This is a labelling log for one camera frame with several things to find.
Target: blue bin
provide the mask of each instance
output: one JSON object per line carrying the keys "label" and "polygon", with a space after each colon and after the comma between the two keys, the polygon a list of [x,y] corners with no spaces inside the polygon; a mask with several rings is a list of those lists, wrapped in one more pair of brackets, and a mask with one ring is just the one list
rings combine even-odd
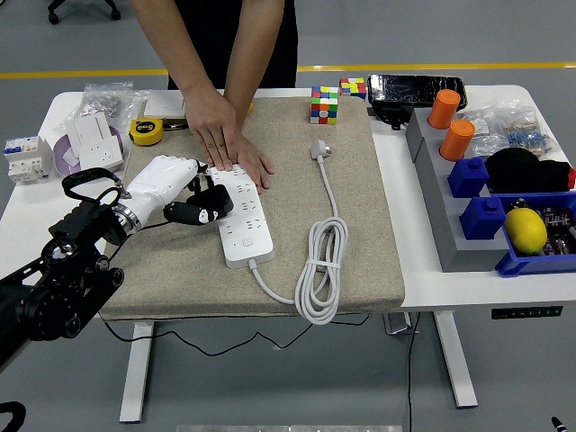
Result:
{"label": "blue bin", "polygon": [[[524,198],[533,210],[543,210],[547,207],[555,209],[569,208],[576,215],[576,193],[493,193],[492,197],[499,198],[507,211],[510,205],[518,198]],[[512,247],[506,229],[506,240],[510,251],[496,265],[496,271],[501,277],[515,277],[520,275],[540,275],[548,273],[576,272],[576,254],[554,256],[518,256]]]}

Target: orange cup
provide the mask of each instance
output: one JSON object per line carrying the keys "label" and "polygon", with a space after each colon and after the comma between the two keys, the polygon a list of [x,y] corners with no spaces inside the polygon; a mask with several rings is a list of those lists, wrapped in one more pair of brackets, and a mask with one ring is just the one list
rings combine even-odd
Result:
{"label": "orange cup", "polygon": [[471,121],[465,119],[452,121],[440,147],[440,156],[452,162],[463,158],[474,133],[476,128]]}
{"label": "orange cup", "polygon": [[447,88],[440,90],[434,99],[428,124],[434,129],[448,129],[459,103],[460,95],[457,92]]}

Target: black case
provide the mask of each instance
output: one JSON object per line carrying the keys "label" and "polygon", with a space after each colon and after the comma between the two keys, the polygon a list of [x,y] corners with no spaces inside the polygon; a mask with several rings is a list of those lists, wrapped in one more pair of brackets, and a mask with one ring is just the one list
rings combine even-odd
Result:
{"label": "black case", "polygon": [[460,95],[458,111],[468,104],[461,78],[428,75],[370,75],[368,102],[374,113],[397,131],[403,123],[408,123],[414,108],[431,107],[437,93],[445,88]]}

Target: power strip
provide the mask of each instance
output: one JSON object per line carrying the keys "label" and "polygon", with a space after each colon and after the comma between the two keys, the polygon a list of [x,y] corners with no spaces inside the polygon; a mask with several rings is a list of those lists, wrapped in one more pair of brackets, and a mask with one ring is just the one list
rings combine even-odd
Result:
{"label": "power strip", "polygon": [[218,220],[226,265],[248,267],[248,260],[265,263],[274,258],[274,247],[266,223],[256,185],[238,164],[232,171],[210,169],[215,185],[224,185],[234,203],[234,209]]}

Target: rubik's cube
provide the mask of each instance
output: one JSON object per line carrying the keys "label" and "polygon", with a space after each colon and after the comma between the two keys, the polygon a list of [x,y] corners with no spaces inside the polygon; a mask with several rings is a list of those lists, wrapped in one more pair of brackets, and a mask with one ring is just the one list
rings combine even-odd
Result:
{"label": "rubik's cube", "polygon": [[340,78],[340,95],[358,96],[366,100],[366,84],[363,78]]}
{"label": "rubik's cube", "polygon": [[336,124],[338,88],[315,85],[310,99],[311,124]]}

